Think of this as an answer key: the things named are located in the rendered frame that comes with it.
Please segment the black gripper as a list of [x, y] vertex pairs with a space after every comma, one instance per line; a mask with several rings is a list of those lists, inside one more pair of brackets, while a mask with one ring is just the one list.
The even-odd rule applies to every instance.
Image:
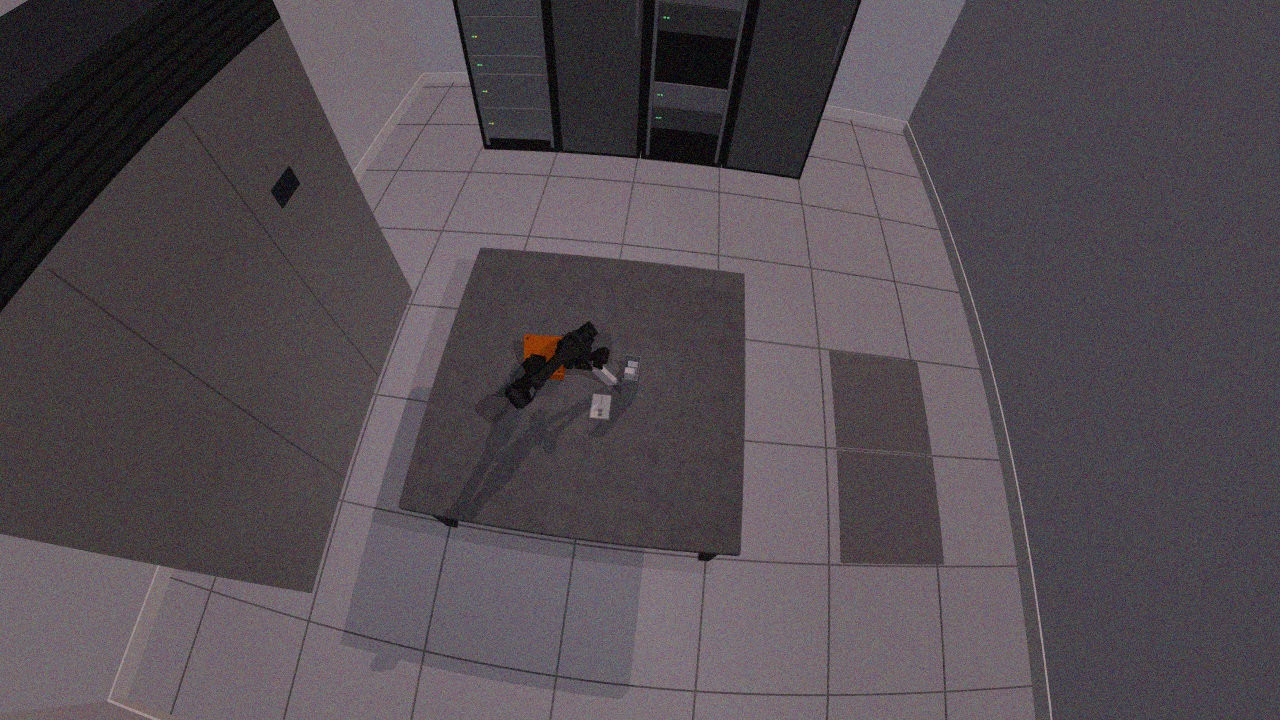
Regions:
[[[603, 348], [596, 348], [596, 351], [594, 351], [593, 354], [590, 354], [590, 352], [591, 352], [590, 350], [585, 348], [582, 351], [582, 354], [579, 355], [579, 357], [575, 357], [573, 360], [570, 360], [568, 363], [564, 363], [564, 368], [566, 369], [575, 368], [575, 369], [582, 369], [582, 370], [589, 370], [589, 372], [593, 372], [593, 366], [596, 366], [598, 369], [603, 369], [602, 364], [608, 363], [608, 357], [609, 357], [611, 350], [607, 348], [607, 347], [603, 347]], [[589, 364], [589, 361], [593, 361], [593, 366]]]

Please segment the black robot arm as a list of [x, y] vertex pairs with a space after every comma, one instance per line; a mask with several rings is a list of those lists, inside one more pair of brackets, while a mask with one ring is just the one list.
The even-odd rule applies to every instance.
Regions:
[[[590, 346], [594, 342], [593, 337], [598, 332], [593, 323], [586, 322], [579, 327], [577, 331], [570, 332], [561, 341], [558, 341], [556, 355], [550, 357], [549, 361], [547, 361], [545, 356], [531, 354], [531, 357], [526, 357], [521, 365], [525, 370], [524, 377], [506, 388], [506, 397], [515, 405], [516, 409], [522, 409], [532, 402], [538, 389], [541, 389], [550, 375], [553, 375], [564, 363], [579, 357], [585, 348], [590, 351], [593, 350]], [[529, 392], [531, 387], [536, 389], [532, 397]]]

